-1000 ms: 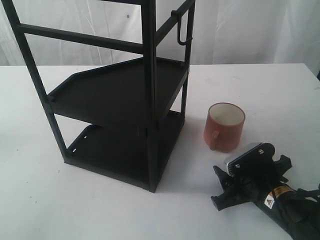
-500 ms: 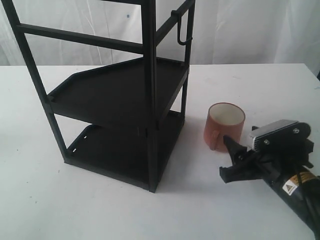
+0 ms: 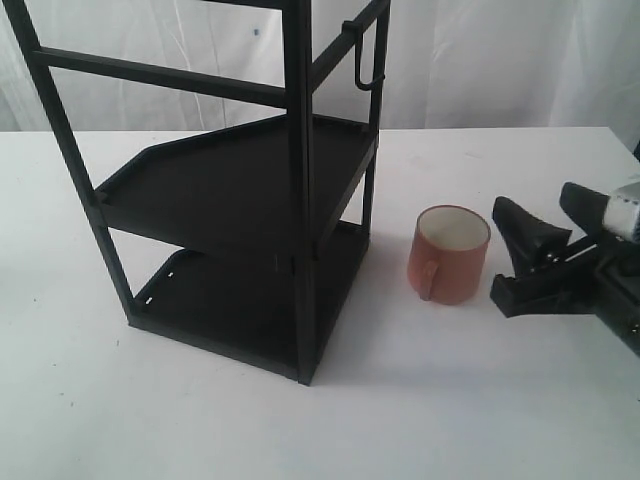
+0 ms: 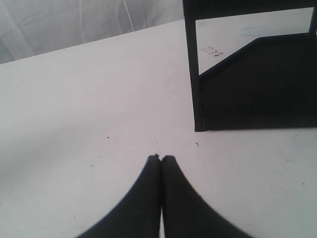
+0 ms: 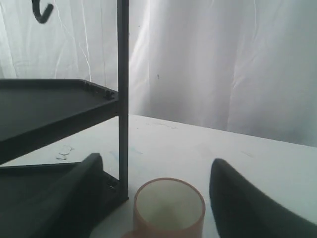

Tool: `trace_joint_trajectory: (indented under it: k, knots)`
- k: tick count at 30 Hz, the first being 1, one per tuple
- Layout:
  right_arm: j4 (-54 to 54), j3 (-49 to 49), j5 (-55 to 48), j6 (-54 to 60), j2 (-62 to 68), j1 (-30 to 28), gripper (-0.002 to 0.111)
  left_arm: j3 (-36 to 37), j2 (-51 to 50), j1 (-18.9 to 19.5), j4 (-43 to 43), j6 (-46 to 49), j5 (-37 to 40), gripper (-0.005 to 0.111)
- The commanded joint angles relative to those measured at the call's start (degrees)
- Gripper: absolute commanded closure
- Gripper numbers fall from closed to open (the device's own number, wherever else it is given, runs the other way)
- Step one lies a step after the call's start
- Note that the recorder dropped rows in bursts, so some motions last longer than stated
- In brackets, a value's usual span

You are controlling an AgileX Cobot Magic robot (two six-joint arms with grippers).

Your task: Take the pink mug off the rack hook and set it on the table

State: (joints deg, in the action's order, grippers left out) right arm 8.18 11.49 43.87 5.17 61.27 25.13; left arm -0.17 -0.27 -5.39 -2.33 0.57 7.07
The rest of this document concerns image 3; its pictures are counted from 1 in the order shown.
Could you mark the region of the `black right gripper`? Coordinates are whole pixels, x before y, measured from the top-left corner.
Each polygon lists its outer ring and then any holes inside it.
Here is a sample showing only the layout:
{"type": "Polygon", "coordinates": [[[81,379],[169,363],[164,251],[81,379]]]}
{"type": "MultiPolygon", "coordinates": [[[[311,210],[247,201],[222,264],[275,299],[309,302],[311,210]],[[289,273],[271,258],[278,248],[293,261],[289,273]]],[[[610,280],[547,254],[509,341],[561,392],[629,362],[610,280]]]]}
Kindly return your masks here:
{"type": "Polygon", "coordinates": [[[639,248],[601,232],[571,231],[495,199],[492,219],[515,273],[494,277],[490,299],[507,317],[593,314],[631,350],[639,348],[639,248]]]}

